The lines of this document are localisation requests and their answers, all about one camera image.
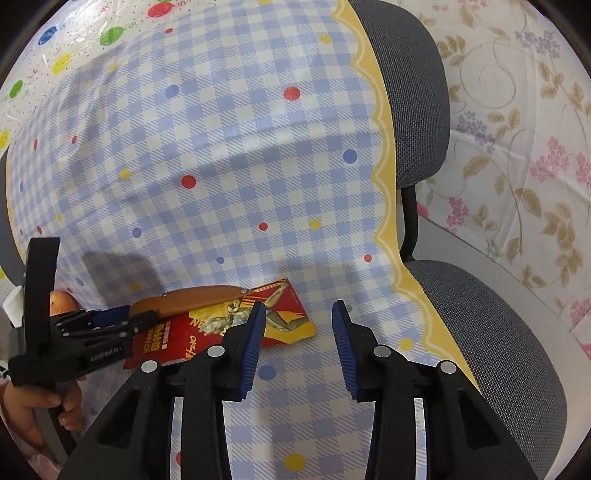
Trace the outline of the red snack packet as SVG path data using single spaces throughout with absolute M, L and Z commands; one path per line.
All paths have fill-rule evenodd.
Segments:
M 226 331 L 249 320 L 256 301 L 266 307 L 263 346 L 290 345 L 315 335 L 315 324 L 305 312 L 290 280 L 283 278 L 252 289 L 242 298 L 187 313 L 159 318 L 159 323 L 138 333 L 132 354 L 123 368 L 139 367 L 153 359 L 161 364 L 191 359 L 212 345 L 221 343 Z

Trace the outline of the brown paper piece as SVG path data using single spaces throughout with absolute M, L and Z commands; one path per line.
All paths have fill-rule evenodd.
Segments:
M 130 315 L 135 316 L 153 311 L 159 318 L 166 318 L 242 298 L 246 293 L 246 289 L 230 285 L 199 286 L 174 290 L 135 302 L 130 307 Z

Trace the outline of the red apple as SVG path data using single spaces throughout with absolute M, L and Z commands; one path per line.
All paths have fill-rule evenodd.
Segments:
M 68 292 L 53 291 L 50 294 L 49 312 L 51 316 L 73 312 L 78 309 L 78 302 Z

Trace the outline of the floral wall sheet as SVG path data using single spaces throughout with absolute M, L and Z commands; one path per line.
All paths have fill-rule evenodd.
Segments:
M 451 136 L 419 212 L 590 349 L 590 78 L 528 1 L 406 1 L 445 68 Z

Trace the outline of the balloon print wall sheet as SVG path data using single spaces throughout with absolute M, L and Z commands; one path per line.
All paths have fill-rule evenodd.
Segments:
M 75 68 L 211 1 L 67 1 L 33 28 L 1 81 L 1 150 Z

